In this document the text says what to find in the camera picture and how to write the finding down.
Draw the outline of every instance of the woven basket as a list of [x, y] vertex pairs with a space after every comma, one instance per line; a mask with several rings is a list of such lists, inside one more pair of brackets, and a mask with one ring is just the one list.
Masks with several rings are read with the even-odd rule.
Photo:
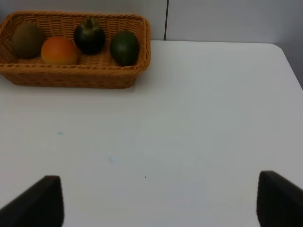
[[[22, 59], [12, 50], [14, 31], [24, 21], [40, 26], [45, 38], [66, 36], [73, 41], [74, 29], [88, 16], [98, 20], [107, 41], [99, 54], [81, 53], [77, 65], [49, 65], [43, 63], [41, 56]], [[110, 55], [111, 38], [123, 30], [134, 32], [139, 40], [140, 53], [134, 66], [120, 67]], [[150, 25], [145, 18], [137, 15], [20, 11], [8, 15], [0, 25], [0, 74], [16, 85], [127, 88], [148, 68], [150, 59]]]

